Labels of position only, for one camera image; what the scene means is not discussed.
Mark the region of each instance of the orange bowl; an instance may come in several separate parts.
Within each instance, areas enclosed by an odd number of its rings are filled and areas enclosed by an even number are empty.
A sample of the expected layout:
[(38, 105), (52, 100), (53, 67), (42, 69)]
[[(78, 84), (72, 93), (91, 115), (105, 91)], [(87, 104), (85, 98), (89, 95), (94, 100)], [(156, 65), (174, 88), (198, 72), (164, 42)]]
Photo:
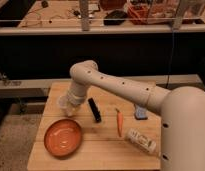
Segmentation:
[(66, 157), (72, 154), (81, 141), (81, 127), (71, 119), (62, 119), (53, 123), (44, 137), (45, 148), (55, 157)]

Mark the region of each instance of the wooden table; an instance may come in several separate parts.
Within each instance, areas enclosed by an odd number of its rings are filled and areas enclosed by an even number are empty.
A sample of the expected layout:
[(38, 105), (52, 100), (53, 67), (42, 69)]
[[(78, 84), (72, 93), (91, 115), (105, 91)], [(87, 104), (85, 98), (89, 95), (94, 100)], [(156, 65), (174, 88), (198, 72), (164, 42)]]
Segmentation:
[[(53, 83), (36, 140), (30, 154), (28, 170), (158, 170), (160, 169), (160, 117), (147, 112), (148, 120), (135, 120), (132, 103), (91, 87), (88, 98), (94, 98), (101, 113), (102, 122), (95, 123), (87, 101), (72, 117), (82, 127), (83, 141), (79, 149), (65, 160), (51, 156), (44, 147), (46, 129), (55, 121), (66, 116), (57, 107), (59, 96), (66, 93), (69, 82)], [(117, 133), (116, 111), (124, 115), (123, 135), (129, 128), (135, 128), (157, 142), (156, 154), (149, 155), (142, 149), (126, 141)]]
[[(79, 10), (78, 0), (48, 1), (49, 6), (42, 8), (41, 1), (36, 1), (18, 27), (81, 27), (81, 20), (73, 15), (73, 9)], [(94, 13), (94, 19), (90, 19), (90, 26), (104, 27), (103, 18), (111, 11)], [(205, 10), (201, 15), (205, 22)], [(121, 26), (134, 26), (126, 20)]]

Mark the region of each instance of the cable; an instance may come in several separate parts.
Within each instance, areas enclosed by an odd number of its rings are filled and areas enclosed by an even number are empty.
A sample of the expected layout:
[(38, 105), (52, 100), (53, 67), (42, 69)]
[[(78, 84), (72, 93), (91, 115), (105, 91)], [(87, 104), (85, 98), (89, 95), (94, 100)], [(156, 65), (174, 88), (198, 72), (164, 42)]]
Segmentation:
[[(28, 20), (27, 17), (29, 14), (35, 14), (37, 15), (37, 19), (36, 20)], [(28, 24), (28, 22), (31, 22), (31, 21), (38, 21), (38, 23), (34, 23), (34, 24)], [(22, 27), (32, 27), (32, 26), (36, 26), (36, 25), (42, 25), (42, 20), (41, 20), (41, 15), (37, 12), (29, 12), (26, 16), (25, 16), (25, 26), (22, 26)]]
[(172, 69), (172, 62), (173, 62), (173, 57), (174, 57), (174, 50), (175, 50), (175, 35), (174, 35), (174, 29), (171, 27), (171, 33), (172, 33), (172, 48), (171, 48), (171, 54), (168, 62), (168, 77), (167, 77), (167, 82), (165, 85), (165, 88), (168, 88), (169, 81), (170, 81), (170, 73)]

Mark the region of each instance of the floor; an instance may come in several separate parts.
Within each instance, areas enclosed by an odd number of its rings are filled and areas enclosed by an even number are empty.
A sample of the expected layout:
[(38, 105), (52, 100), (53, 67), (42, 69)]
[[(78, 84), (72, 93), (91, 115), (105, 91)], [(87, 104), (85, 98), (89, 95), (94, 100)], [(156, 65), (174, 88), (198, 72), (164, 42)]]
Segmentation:
[(0, 126), (0, 171), (26, 171), (41, 114), (8, 114)]

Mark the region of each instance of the orange carrot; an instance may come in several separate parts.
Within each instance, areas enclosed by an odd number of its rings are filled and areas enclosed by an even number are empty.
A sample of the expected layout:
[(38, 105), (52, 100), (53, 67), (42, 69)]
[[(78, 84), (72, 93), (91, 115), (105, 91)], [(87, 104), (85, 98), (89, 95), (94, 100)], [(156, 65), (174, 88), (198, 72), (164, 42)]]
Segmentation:
[(117, 111), (117, 129), (119, 137), (122, 136), (122, 125), (123, 125), (123, 115), (120, 113), (120, 111), (116, 108)]

